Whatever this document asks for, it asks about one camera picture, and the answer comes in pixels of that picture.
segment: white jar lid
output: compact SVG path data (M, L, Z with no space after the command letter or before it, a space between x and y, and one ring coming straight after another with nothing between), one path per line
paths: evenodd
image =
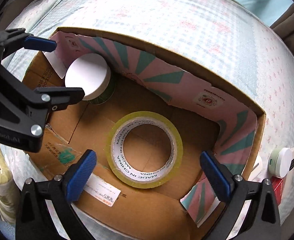
M89 53L77 58L69 66L65 76L65 86L82 88L85 92L83 100L92 100L105 91L110 76L110 68L104 58Z
M287 175L292 160L292 151L290 148L282 148L279 152L275 173L277 177L283 178Z

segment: metal screw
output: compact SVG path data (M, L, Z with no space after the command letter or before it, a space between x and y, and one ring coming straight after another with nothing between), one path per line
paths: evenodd
M240 176L239 174L236 174L234 176L234 179L237 180L237 181L242 181L242 176Z
M25 180L25 183L28 185L31 184L32 182L33 182L32 178L28 178Z
M63 175L60 175L60 174L57 174L57 175L55 175L55 177L54 177L54 180L55 181L61 181L63 179Z
M42 100L43 100L44 102L48 102L48 101L50 101L50 99L51 99L51 97L50 97L49 95L47 95L47 94L42 94Z
M42 128L38 124L33 124L30 131L35 136L40 136L43 132Z
M265 184L267 184L267 185L270 185L270 184L271 184L270 179L264 179L264 182L265 182Z

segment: teal stripe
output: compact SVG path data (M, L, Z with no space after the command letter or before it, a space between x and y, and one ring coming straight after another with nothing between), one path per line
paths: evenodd
M159 90L156 89L152 89L152 88L148 88L151 92L155 93L156 95L160 96L162 99L164 99L167 103L169 103L169 101L172 99L172 97L170 95L167 95L164 92L161 92Z
M201 195L199 199L199 208L198 208L198 214L196 218L196 223L203 218L205 215L205 183L201 185Z
M234 136L234 134L236 132L238 132L240 130L240 128L242 128L243 124L247 120L247 116L248 116L248 110L237 113L237 124L236 124L235 128L233 129L231 134L228 136L228 138L220 146L223 146L227 141L230 140L231 137Z
M173 72L168 74L161 74L158 76L145 78L145 82L162 82L162 83L171 83L171 84L179 84L180 80L184 75L184 71Z
M253 137L255 135L255 131L252 131L250 134L248 134L245 138L241 139L240 141L236 142L226 150L224 150L221 155L226 155L229 153L233 153L242 149L245 149L252 145Z
M109 49L107 48L106 44L103 42L102 38L100 37L94 37L94 41L96 41L100 47L103 49L103 51L108 55L109 59L112 61L114 66L118 66L114 56L110 53Z
M116 42L114 41L114 45L115 45L115 48L117 49L118 51L118 55L121 59L121 62L123 63L124 65L124 68L127 68L128 69L128 54L127 54L127 46L119 43L119 42Z
M214 192L214 189L212 187L210 188L211 188L211 191L213 192L214 197L217 197L216 193Z
M217 141L218 141L223 136L223 134L225 133L226 128L227 128L227 124L226 124L226 122L224 120L219 120L219 121L217 121L217 123L220 126L220 131L219 131L219 135L218 135L218 138L217 138Z
M92 46L90 46L88 43L86 43L82 39L79 39L79 41L85 48L89 49L91 52L100 54L96 49L94 49Z
M245 168L245 164L233 164L233 163L222 163L225 165L228 170L233 174L241 174L243 169Z
M185 209L188 209L189 206L190 206L190 203L191 203L191 200L192 198L194 197L194 194L196 192L196 189L197 189L198 185L194 185L191 189L191 191L189 192L187 198L185 198L183 201L182 201L182 205L184 206Z
M148 52L141 51L135 74L139 75L156 57Z

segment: green tape roll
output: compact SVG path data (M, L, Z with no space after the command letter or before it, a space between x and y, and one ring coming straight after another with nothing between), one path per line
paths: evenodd
M124 156L123 144L135 127L152 124L164 130L171 144L168 161L159 170L143 172L134 169ZM153 188L170 180L178 170L183 157L183 142L176 127L160 114L139 111L121 118L108 135L106 157L113 173L124 183L137 188Z

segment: bed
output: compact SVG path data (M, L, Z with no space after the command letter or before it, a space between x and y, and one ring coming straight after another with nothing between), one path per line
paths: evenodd
M267 177L267 162L275 147L294 147L294 57L268 26L241 5L231 0L42 0L27 7L8 28L24 27L48 38L59 26L121 33L170 49L255 100L266 111L259 149L263 171L256 181ZM36 53L19 50L3 65L22 80ZM1 148L20 188L28 177L44 179L23 151ZM239 230L248 206L245 204L230 237ZM293 207L294 179L279 206L281 222ZM77 213L97 239L126 239L81 211ZM56 226L66 237L58 222Z

